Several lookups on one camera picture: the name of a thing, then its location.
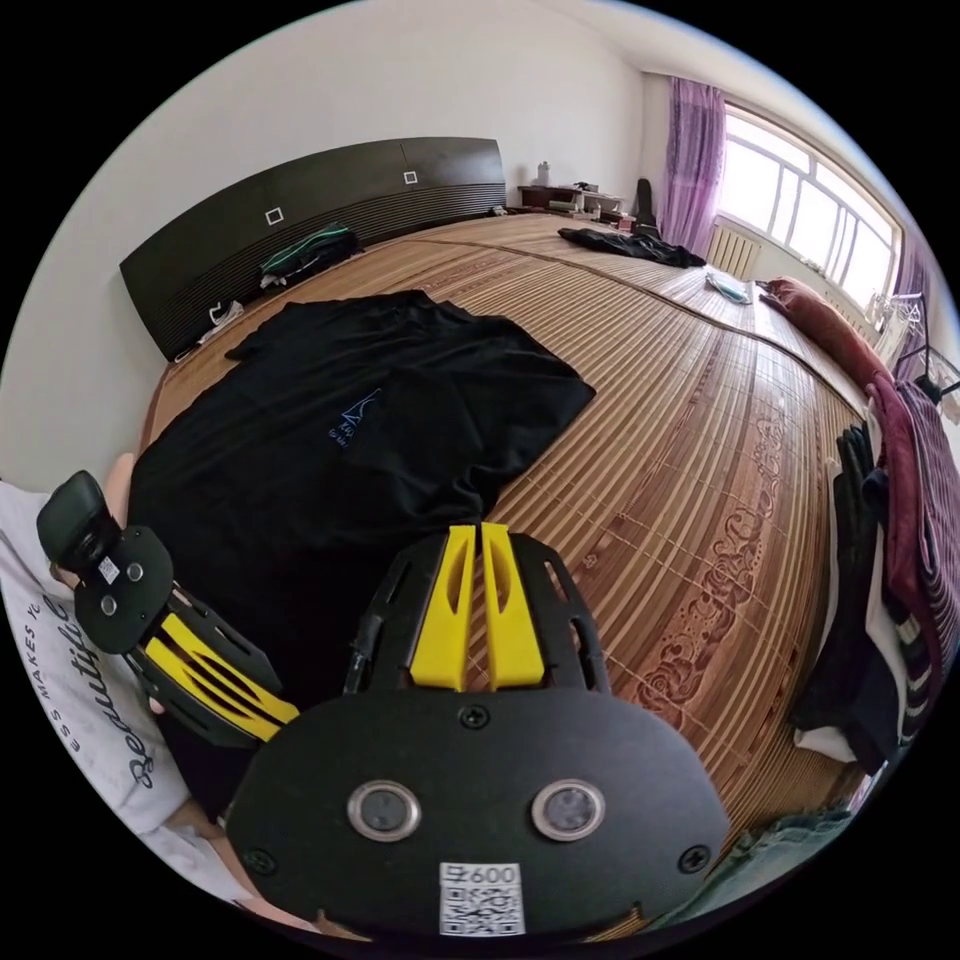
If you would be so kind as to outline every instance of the radiator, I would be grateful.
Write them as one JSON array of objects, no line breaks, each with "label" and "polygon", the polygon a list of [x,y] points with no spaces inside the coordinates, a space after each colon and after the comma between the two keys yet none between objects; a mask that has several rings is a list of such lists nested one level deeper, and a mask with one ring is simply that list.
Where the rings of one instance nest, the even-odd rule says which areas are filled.
[{"label": "radiator", "polygon": [[877,345],[880,339],[877,328],[867,320],[862,312],[858,313],[854,311],[850,304],[844,303],[839,297],[834,296],[830,290],[824,291],[823,299],[826,300],[867,343],[871,346]]},{"label": "radiator", "polygon": [[750,273],[759,253],[760,244],[755,240],[718,223],[713,230],[707,263],[737,280],[752,280]]}]

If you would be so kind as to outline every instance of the window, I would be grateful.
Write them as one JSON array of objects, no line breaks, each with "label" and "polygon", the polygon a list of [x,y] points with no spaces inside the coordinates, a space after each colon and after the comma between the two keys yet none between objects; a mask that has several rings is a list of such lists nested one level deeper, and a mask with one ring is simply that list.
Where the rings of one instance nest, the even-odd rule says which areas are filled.
[{"label": "window", "polygon": [[812,147],[727,108],[720,213],[769,237],[866,308],[896,278],[894,219]]}]

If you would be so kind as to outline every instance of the pillow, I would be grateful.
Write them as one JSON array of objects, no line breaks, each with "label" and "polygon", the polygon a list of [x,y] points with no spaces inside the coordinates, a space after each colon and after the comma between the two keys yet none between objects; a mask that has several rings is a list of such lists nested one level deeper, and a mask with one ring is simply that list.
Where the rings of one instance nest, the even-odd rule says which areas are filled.
[{"label": "pillow", "polygon": [[792,277],[775,277],[757,286],[765,291],[760,299],[824,350],[861,390],[878,377],[893,383],[873,347],[815,290]]},{"label": "pillow", "polygon": [[48,499],[0,481],[0,593],[47,719],[90,785],[161,859],[220,899],[249,898],[207,841],[165,825],[187,788],[133,670],[91,646],[73,593],[50,573],[36,528]]}]

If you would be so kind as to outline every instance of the purple curtain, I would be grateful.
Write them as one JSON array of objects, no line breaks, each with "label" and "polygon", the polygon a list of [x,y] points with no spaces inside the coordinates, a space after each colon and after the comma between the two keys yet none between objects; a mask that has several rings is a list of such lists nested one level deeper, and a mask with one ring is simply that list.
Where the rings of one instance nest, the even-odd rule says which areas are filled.
[{"label": "purple curtain", "polygon": [[[903,235],[903,251],[900,257],[900,269],[897,272],[897,282],[893,287],[896,294],[923,294],[924,314],[930,303],[930,272],[927,270],[927,255],[923,243],[913,231],[907,230]],[[923,346],[923,324],[914,323],[903,343],[900,356],[912,353]],[[900,380],[915,380],[923,372],[923,355],[917,354],[907,360],[898,360],[894,367],[894,376]]]},{"label": "purple curtain", "polygon": [[670,135],[660,236],[705,257],[717,216],[727,145],[723,94],[692,80],[670,78]]}]

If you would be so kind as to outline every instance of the bamboo mat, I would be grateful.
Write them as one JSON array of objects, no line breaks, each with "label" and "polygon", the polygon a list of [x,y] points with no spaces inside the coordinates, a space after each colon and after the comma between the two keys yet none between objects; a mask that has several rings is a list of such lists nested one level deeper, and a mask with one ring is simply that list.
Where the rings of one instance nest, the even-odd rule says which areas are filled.
[{"label": "bamboo mat", "polygon": [[[579,248],[561,255],[564,241],[545,232],[562,223],[511,217],[427,231],[307,281],[168,370],[144,442],[285,302],[420,288],[510,317],[598,392],[490,519],[559,551],[596,618],[615,693],[698,751],[731,818],[729,846],[745,829],[851,795],[862,777],[796,749],[784,720],[826,610],[825,461],[862,396],[836,368],[810,362],[810,345],[762,304],[734,323],[694,290],[699,271]],[[584,254],[603,259],[584,269]],[[475,609],[477,687],[486,660]],[[632,918],[609,935],[640,926]]]}]

